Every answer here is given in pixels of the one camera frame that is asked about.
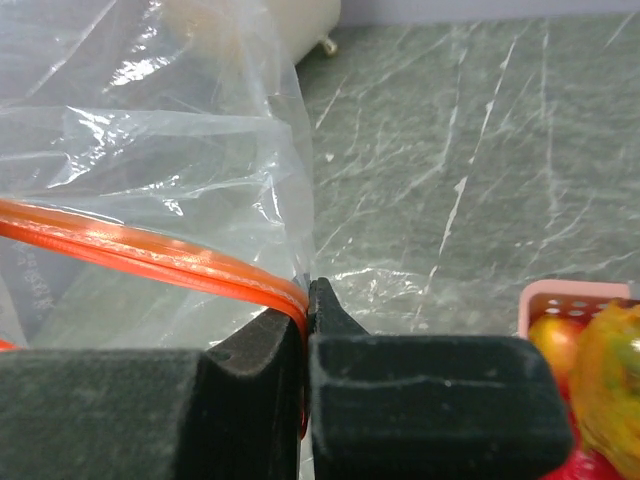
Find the clear zip bag orange zipper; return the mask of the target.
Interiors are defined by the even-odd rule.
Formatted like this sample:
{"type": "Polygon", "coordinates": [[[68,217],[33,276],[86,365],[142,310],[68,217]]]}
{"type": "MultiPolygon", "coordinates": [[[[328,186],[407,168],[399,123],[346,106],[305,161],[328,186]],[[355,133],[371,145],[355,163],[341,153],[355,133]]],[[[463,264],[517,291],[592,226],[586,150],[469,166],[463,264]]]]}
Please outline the clear zip bag orange zipper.
{"type": "Polygon", "coordinates": [[[1,344],[206,348],[305,332],[312,147],[275,30],[238,61],[165,1],[1,5],[1,344]]]}

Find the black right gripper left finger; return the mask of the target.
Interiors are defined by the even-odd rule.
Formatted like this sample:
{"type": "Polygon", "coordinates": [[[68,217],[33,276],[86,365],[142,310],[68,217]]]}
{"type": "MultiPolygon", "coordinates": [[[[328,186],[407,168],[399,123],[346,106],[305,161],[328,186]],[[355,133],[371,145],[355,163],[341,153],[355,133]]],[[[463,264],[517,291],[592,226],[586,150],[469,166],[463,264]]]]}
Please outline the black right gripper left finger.
{"type": "Polygon", "coordinates": [[[8,350],[5,479],[294,479],[294,322],[265,311],[209,350],[8,350]]]}

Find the orange toy pineapple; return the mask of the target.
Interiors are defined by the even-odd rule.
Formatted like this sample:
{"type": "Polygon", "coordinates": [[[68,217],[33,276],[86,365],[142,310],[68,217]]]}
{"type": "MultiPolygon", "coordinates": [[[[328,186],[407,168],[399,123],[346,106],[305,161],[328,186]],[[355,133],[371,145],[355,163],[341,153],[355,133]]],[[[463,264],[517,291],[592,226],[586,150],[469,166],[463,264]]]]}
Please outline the orange toy pineapple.
{"type": "Polygon", "coordinates": [[[578,338],[569,375],[581,446],[639,477],[639,307],[614,299],[578,338]]]}

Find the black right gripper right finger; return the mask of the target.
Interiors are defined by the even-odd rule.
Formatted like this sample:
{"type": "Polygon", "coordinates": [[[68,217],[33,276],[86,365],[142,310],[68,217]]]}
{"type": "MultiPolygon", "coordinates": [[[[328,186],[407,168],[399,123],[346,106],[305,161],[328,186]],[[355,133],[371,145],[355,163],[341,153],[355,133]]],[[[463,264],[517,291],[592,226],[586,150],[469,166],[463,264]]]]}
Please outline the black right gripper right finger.
{"type": "Polygon", "coordinates": [[[319,479],[538,479],[573,445],[541,353],[509,336],[367,332],[330,282],[310,288],[319,479]]]}

